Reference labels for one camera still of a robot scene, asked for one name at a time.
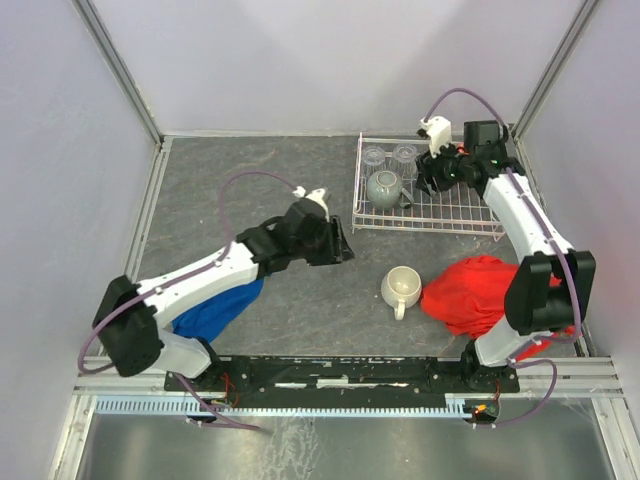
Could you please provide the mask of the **clear plastic cup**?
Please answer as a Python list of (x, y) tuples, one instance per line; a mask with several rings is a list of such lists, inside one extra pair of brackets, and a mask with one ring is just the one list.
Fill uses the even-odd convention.
[(383, 170), (386, 162), (386, 151), (379, 145), (366, 145), (361, 152), (362, 173), (368, 177)]
[(416, 158), (418, 149), (416, 145), (399, 143), (392, 151), (391, 168), (403, 180), (410, 181), (416, 173)]

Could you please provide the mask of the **grey-green glazed mug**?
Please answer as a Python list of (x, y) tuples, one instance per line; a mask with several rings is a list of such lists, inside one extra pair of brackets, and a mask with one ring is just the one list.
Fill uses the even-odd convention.
[(402, 178), (390, 170), (379, 170), (368, 177), (366, 197), (378, 209), (408, 209), (414, 204), (414, 197), (403, 186)]

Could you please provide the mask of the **white wire dish rack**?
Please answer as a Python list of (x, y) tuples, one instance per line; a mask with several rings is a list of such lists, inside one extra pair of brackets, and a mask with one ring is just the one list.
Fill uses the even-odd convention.
[(478, 194), (464, 184), (457, 184), (446, 192), (434, 196), (415, 188), (414, 178), (403, 181), (403, 186), (413, 195), (411, 208), (374, 208), (366, 197), (366, 177), (361, 170), (361, 152), (366, 145), (379, 145), (386, 151), (383, 170), (391, 168), (392, 151), (399, 143), (417, 146), (418, 156), (427, 150), (428, 142), (412, 138), (371, 137), (360, 134), (357, 142), (354, 193), (352, 197), (351, 230), (390, 230), (430, 232), (456, 235), (489, 236), (499, 240), (505, 231), (498, 217), (485, 205)]

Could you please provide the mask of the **cream ceramic mug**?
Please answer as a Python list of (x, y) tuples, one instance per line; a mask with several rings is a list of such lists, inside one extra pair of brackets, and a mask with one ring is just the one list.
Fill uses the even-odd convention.
[(384, 302), (393, 309), (397, 321), (404, 319), (406, 310), (413, 307), (422, 293), (419, 274), (408, 266), (391, 269), (381, 283), (381, 295)]

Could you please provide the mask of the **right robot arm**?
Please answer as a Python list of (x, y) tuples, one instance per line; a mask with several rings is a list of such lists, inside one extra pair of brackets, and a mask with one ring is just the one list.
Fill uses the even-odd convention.
[(450, 121), (433, 116), (421, 120), (417, 133), (428, 142), (416, 160), (417, 188), (435, 194), (465, 184), (474, 190), (496, 214), (519, 261), (502, 318), (465, 347), (462, 382), (478, 388), (509, 376), (518, 355), (545, 341), (576, 342), (596, 261), (562, 237), (534, 198), (524, 167), (507, 151), (507, 126), (467, 122), (457, 145)]

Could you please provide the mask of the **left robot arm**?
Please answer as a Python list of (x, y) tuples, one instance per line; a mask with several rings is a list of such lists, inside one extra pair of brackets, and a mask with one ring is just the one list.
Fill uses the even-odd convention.
[(150, 368), (196, 378), (217, 359), (202, 333), (179, 334), (172, 322), (180, 315), (234, 288), (285, 270), (295, 260), (310, 266), (354, 259), (339, 216), (303, 198), (281, 216), (238, 234), (218, 252), (154, 279), (132, 282), (121, 275), (107, 286), (93, 327), (124, 377)]

